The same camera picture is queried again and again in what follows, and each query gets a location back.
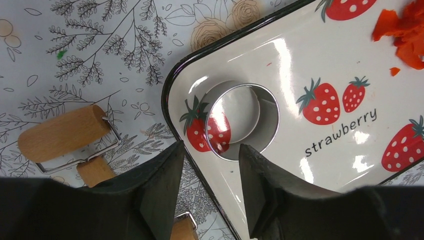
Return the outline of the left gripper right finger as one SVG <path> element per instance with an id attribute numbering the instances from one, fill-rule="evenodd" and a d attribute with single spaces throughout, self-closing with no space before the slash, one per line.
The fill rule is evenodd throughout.
<path id="1" fill-rule="evenodd" d="M 421 240 L 422 186 L 368 185 L 346 193 L 311 184 L 239 148 L 248 235 L 258 240 Z"/>

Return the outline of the orange dough scrap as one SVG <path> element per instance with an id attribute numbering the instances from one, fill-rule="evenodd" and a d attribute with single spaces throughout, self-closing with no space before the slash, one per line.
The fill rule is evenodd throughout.
<path id="1" fill-rule="evenodd" d="M 424 2 L 412 0 L 401 16 L 395 10 L 383 9 L 371 34 L 377 42 L 383 36 L 393 37 L 395 55 L 407 66 L 424 69 Z"/>

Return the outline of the small round metal cup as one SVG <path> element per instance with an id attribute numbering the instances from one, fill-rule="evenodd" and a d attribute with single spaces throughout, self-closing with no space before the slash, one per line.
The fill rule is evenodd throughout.
<path id="1" fill-rule="evenodd" d="M 278 102 L 260 84 L 224 81 L 212 87 L 201 101 L 206 104 L 206 143 L 225 161 L 238 161 L 241 145 L 262 153 L 279 129 Z"/>

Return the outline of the wooden dough roller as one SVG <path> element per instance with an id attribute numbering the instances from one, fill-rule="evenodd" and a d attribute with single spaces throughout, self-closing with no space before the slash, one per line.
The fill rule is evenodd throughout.
<path id="1" fill-rule="evenodd" d="M 114 131 L 105 112 L 97 105 L 90 105 L 27 129 L 18 137 L 18 148 L 27 159 L 41 166 L 43 162 L 74 152 Z M 117 176 L 102 155 L 103 151 L 98 151 L 73 162 L 85 183 L 84 187 L 93 188 Z M 195 240 L 196 229 L 190 212 L 174 214 L 168 240 Z"/>

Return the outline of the strawberry print white tray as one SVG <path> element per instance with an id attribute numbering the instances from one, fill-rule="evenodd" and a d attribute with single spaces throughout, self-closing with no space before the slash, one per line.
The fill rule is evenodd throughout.
<path id="1" fill-rule="evenodd" d="M 162 112 L 237 240 L 249 238 L 238 161 L 205 137 L 204 95 L 226 81 L 259 84 L 279 106 L 262 152 L 301 179 L 336 192 L 405 184 L 424 169 L 424 72 L 373 41 L 383 9 L 407 0 L 299 0 L 198 50 L 169 73 Z"/>

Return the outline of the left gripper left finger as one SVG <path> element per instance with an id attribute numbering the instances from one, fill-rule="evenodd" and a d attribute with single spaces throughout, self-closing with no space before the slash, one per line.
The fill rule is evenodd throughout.
<path id="1" fill-rule="evenodd" d="M 3 240 L 168 240 L 185 147 L 177 141 L 149 161 L 95 187 L 50 178 L 1 178 Z"/>

